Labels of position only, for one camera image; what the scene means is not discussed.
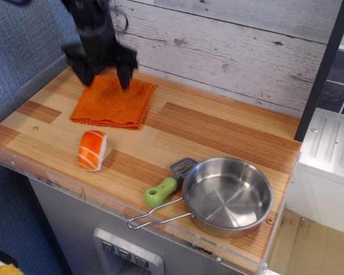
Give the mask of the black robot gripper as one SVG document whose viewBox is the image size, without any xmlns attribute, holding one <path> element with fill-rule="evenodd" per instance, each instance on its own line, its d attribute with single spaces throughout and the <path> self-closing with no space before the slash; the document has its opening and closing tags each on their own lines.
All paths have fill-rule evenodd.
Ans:
<svg viewBox="0 0 344 275">
<path fill-rule="evenodd" d="M 136 51 L 118 43 L 107 29 L 96 36 L 80 37 L 80 42 L 65 45 L 65 56 L 79 80 L 90 86 L 96 74 L 108 66 L 117 66 L 122 90 L 130 87 L 133 70 L 138 67 Z"/>
</svg>

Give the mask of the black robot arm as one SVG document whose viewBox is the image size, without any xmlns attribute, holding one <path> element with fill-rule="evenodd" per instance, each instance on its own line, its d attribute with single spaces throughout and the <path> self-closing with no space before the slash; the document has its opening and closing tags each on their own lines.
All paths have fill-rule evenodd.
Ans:
<svg viewBox="0 0 344 275">
<path fill-rule="evenodd" d="M 80 81 L 90 86 L 105 68 L 116 67 L 122 89 L 130 86 L 138 67 L 136 51 L 121 45 L 115 35 L 108 1 L 63 1 L 71 13 L 80 43 L 62 47 Z"/>
</svg>

